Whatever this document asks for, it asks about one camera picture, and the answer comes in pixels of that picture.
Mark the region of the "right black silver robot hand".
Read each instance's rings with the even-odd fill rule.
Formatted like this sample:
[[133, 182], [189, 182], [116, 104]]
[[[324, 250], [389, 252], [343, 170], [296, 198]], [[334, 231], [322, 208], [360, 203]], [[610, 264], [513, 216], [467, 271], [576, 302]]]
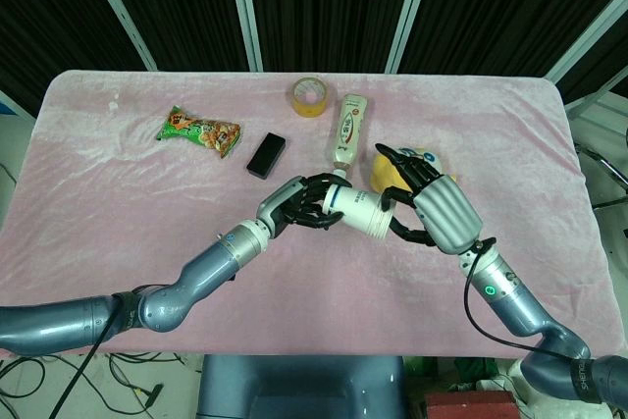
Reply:
[[458, 255], [478, 239], [482, 221], [457, 183], [440, 173], [423, 157], [407, 156], [378, 143], [376, 149], [397, 170], [406, 189], [389, 186], [381, 196], [381, 207], [390, 210], [395, 202], [411, 207], [423, 225], [411, 230], [396, 218], [390, 229], [405, 241], [437, 247], [448, 255]]

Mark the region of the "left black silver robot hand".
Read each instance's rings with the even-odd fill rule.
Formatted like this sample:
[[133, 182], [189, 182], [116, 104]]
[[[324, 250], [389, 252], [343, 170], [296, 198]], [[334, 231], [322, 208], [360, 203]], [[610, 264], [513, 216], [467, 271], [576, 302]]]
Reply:
[[339, 211], [323, 212], [321, 202], [333, 185], [352, 187], [346, 179], [328, 173], [296, 176], [259, 205], [256, 218], [266, 225], [270, 239], [278, 237], [288, 225], [327, 230], [343, 216]]

